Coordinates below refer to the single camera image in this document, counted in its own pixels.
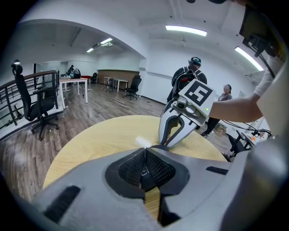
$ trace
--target ceiling light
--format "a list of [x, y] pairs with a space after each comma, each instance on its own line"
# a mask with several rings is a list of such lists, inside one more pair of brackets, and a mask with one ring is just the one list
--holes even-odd
[[237, 51], [239, 54], [244, 56], [246, 59], [248, 59], [259, 71], [264, 70], [251, 56], [249, 56], [245, 51], [243, 51], [240, 47], [236, 47], [235, 51]]
[[15, 60], [15, 61], [14, 61], [14, 64], [15, 64], [15, 65], [18, 65], [18, 64], [20, 64], [20, 61], [19, 61], [19, 60]]
[[112, 41], [112, 38], [108, 38], [108, 39], [102, 41], [100, 44], [105, 44], [105, 43], [110, 42], [110, 41]]
[[197, 30], [194, 28], [189, 28], [189, 27], [179, 27], [179, 26], [166, 26], [168, 31], [183, 31], [183, 32], [189, 32], [189, 33], [193, 33], [193, 34], [198, 34], [201, 36], [206, 36], [207, 32], [206, 31], [201, 31], [201, 30]]
[[92, 52], [94, 49], [93, 48], [89, 48], [86, 52], [87, 53], [90, 53], [90, 52]]
[[111, 42], [107, 42], [106, 44], [103, 44], [101, 46], [112, 46], [113, 44]]

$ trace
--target white desk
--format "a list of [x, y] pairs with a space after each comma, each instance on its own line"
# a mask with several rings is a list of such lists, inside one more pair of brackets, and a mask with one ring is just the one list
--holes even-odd
[[246, 139], [245, 147], [247, 147], [248, 145], [250, 145], [251, 147], [254, 147], [256, 145], [256, 141], [252, 140], [250, 136], [248, 136], [247, 134], [244, 134], [243, 132], [242, 132], [242, 135]]
[[64, 83], [65, 86], [67, 83], [77, 83], [77, 94], [79, 96], [79, 83], [80, 82], [84, 82], [85, 85], [85, 102], [88, 103], [88, 99], [87, 99], [87, 79], [85, 78], [80, 78], [80, 79], [60, 79], [60, 95], [61, 95], [61, 101], [62, 101], [62, 106], [63, 108], [65, 108], [65, 104], [64, 104], [64, 98], [63, 98], [63, 88], [62, 88], [62, 84]]
[[[104, 84], [106, 82], [108, 82], [108, 80], [111, 79], [111, 77], [104, 77]], [[115, 81], [117, 81], [117, 92], [118, 92], [118, 89], [119, 89], [119, 82], [125, 82], [126, 83], [126, 88], [127, 88], [127, 84], [128, 84], [128, 81], [127, 80], [124, 80], [124, 79], [115, 79], [113, 78]]]

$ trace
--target office chair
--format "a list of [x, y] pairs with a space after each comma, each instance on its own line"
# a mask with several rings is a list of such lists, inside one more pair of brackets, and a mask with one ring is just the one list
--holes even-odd
[[228, 135], [229, 141], [232, 145], [230, 151], [233, 152], [233, 154], [229, 156], [229, 159], [231, 159], [232, 157], [235, 157], [239, 152], [249, 150], [249, 148], [246, 149], [240, 141], [240, 140], [244, 140], [245, 138], [242, 136], [242, 134], [238, 130], [236, 132], [238, 133], [237, 139], [233, 138], [233, 136], [231, 135]]
[[90, 78], [92, 83], [98, 83], [97, 82], [97, 78], [98, 78], [98, 74], [97, 73], [93, 73], [92, 77]]
[[37, 87], [36, 91], [32, 93], [32, 95], [37, 95], [37, 103], [31, 105], [31, 97], [27, 90], [24, 76], [21, 75], [22, 70], [23, 70], [22, 66], [12, 64], [11, 67], [12, 67], [12, 73], [15, 77], [16, 86], [22, 98], [24, 117], [28, 121], [33, 121], [35, 118], [37, 118], [39, 123], [34, 125], [33, 127], [30, 126], [30, 130], [32, 131], [32, 134], [34, 134], [35, 129], [38, 127], [41, 127], [41, 130], [39, 133], [39, 140], [42, 141], [43, 138], [41, 137], [41, 134], [44, 129], [44, 126], [52, 125], [52, 126], [56, 126], [56, 130], [59, 129], [57, 124], [49, 122], [51, 119], [54, 119], [54, 118], [58, 120], [57, 116], [52, 116], [48, 118], [48, 113], [47, 113], [49, 110], [51, 110], [54, 107], [53, 98], [50, 97], [50, 98], [42, 99], [42, 94], [44, 92], [48, 92], [48, 91], [55, 90], [55, 89], [46, 88], [45, 85]]
[[136, 95], [136, 93], [139, 90], [138, 87], [139, 87], [140, 82], [141, 82], [140, 75], [135, 75], [134, 78], [132, 78], [131, 87], [130, 88], [125, 88], [125, 90], [127, 92], [129, 92], [129, 94], [125, 95], [124, 97], [129, 96], [130, 100], [131, 100], [131, 97], [134, 97], [134, 98], [137, 99], [137, 96], [135, 96], [135, 95]]
[[108, 82], [106, 84], [104, 84], [104, 88], [103, 90], [105, 89], [105, 87], [108, 87], [107, 88], [107, 91], [109, 90], [109, 88], [111, 87], [112, 88], [112, 91], [113, 91], [113, 83], [114, 83], [114, 79], [113, 78], [110, 78], [108, 80]]

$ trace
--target white shirt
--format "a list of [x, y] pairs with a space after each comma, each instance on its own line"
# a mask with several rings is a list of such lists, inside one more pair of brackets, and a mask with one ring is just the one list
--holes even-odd
[[[267, 63], [271, 67], [274, 75], [277, 75], [277, 73], [281, 69], [282, 61], [277, 56], [275, 58], [268, 56]], [[265, 73], [263, 75], [263, 79], [261, 80], [259, 85], [255, 88], [254, 93], [261, 97], [264, 94], [264, 92], [268, 89], [268, 87], [271, 85], [272, 81], [273, 81], [272, 75], [270, 71], [266, 68]]]

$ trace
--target person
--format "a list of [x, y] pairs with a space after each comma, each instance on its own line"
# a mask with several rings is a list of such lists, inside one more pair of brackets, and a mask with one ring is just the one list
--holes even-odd
[[71, 65], [71, 67], [69, 67], [69, 69], [67, 71], [67, 75], [70, 75], [73, 72], [73, 68], [74, 68], [73, 65]]
[[[267, 59], [267, 63], [275, 75], [281, 69], [283, 62], [284, 59], [277, 55], [275, 57], [269, 55]], [[272, 81], [273, 77], [268, 68], [266, 68], [263, 79], [251, 96], [228, 101], [214, 102], [209, 116], [216, 119], [229, 120], [232, 122], [248, 123], [256, 121], [263, 116], [257, 105], [257, 101], [268, 89]]]
[[[198, 80], [207, 84], [207, 78], [206, 78], [205, 74], [200, 71], [200, 66], [201, 66], [201, 59], [198, 57], [192, 57], [189, 60], [189, 65], [187, 67], [181, 67], [180, 69], [178, 69], [175, 72], [175, 74], [173, 75], [173, 78], [172, 78], [172, 87], [175, 85], [177, 78], [181, 74], [186, 73], [188, 70], [192, 70], [196, 74]], [[173, 99], [173, 95], [172, 95], [172, 90], [171, 90], [169, 96], [167, 97], [167, 102], [169, 103], [172, 99]]]
[[[218, 98], [218, 101], [226, 101], [226, 100], [231, 100], [233, 97], [231, 95], [232, 87], [230, 84], [227, 84], [224, 86], [224, 93]], [[213, 131], [214, 127], [218, 124], [220, 119], [216, 119], [213, 117], [210, 117], [208, 120], [208, 128], [206, 131], [204, 131], [201, 136], [208, 136], [211, 131]]]

